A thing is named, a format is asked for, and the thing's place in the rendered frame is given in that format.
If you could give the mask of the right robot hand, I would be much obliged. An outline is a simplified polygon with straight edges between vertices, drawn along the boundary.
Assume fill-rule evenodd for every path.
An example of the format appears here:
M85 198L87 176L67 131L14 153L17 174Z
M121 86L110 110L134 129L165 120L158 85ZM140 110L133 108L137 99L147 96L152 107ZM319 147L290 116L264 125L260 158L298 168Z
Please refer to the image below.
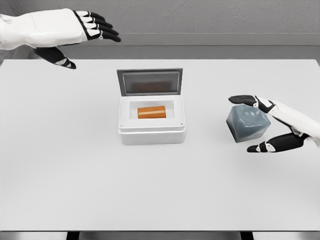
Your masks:
M290 129L290 133L273 137L247 148L248 153L279 153L301 148L311 140L320 149L320 122L277 101L256 95L235 95L228 98L233 104L245 104L269 114Z

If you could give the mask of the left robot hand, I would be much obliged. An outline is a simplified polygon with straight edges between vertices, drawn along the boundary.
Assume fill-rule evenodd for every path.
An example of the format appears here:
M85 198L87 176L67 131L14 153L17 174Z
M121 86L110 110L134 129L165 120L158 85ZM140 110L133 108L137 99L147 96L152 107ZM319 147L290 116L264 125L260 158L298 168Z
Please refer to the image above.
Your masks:
M26 27L25 43L34 53L56 66L76 69L59 46L77 45L92 40L121 42L119 33L105 18L88 10L69 8L27 13L30 23Z

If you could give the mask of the grey-blue cube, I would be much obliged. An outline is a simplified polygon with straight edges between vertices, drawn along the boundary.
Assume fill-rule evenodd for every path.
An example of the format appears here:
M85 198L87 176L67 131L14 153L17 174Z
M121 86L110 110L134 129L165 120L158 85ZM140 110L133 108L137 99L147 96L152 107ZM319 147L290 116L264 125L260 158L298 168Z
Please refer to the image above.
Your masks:
M226 124L236 143L260 138L271 125L267 115L248 105L235 105L231 108Z

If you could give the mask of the orange cylinder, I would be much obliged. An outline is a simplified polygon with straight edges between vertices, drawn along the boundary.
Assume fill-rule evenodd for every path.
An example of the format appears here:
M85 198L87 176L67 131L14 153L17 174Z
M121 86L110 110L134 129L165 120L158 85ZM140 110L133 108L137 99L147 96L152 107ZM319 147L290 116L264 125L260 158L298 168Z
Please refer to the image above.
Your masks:
M139 107L137 109L138 119L163 119L167 117L164 105Z

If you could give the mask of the white open-lid box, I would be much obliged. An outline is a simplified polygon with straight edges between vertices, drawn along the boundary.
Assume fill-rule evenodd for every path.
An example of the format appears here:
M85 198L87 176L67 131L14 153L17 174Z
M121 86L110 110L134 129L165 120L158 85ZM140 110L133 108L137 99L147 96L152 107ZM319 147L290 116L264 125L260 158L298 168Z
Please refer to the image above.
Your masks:
M181 144L186 135L183 69L119 69L118 134L122 144Z

